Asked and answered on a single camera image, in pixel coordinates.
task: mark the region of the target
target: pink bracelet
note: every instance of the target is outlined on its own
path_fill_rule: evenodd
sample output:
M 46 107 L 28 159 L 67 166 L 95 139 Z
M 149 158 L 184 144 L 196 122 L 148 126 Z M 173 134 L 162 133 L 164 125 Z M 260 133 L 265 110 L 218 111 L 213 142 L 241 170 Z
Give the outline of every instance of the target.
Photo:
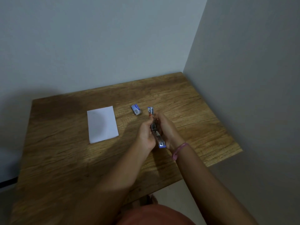
M 176 150 L 172 153 L 172 159 L 176 160 L 177 159 L 177 153 L 185 146 L 189 145 L 188 143 L 183 143 L 182 145 L 180 145 L 178 148 L 176 148 Z

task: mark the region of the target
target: wooden table top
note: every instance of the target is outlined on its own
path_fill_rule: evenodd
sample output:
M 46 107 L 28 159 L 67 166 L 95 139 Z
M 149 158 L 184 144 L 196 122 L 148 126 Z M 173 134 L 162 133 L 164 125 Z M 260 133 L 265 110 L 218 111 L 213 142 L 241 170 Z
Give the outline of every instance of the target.
M 130 108 L 137 103 L 143 114 Z M 119 136 L 90 144 L 87 111 L 113 106 Z M 33 100 L 17 183 L 12 224 L 57 224 L 133 142 L 147 107 L 175 123 L 210 166 L 241 152 L 204 100 L 181 73 Z M 165 149 L 152 151 L 126 203 L 181 180 Z

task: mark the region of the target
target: white wall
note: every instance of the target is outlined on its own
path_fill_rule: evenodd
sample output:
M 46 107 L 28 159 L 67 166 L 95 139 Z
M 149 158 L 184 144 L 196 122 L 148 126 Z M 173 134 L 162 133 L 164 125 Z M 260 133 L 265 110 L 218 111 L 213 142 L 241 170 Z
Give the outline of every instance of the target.
M 206 0 L 0 0 L 0 182 L 31 100 L 182 71 Z
M 260 224 L 300 224 L 300 0 L 207 0 L 184 74 L 244 152 L 211 170 Z

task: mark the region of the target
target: person's right hand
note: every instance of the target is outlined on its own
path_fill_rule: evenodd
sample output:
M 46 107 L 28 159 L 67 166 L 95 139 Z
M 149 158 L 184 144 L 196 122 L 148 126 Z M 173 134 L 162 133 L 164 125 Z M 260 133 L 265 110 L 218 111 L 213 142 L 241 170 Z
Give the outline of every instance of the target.
M 163 137 L 168 149 L 176 149 L 185 141 L 178 133 L 174 123 L 163 113 L 156 113 L 154 118 L 158 120 L 158 132 Z

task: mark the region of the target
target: sheet of paper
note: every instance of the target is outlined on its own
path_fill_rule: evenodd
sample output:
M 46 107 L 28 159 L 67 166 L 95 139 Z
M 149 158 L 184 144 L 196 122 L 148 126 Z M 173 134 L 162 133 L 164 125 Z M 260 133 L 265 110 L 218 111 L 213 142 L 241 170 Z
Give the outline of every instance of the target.
M 91 144 L 119 136 L 112 106 L 89 110 L 87 113 Z

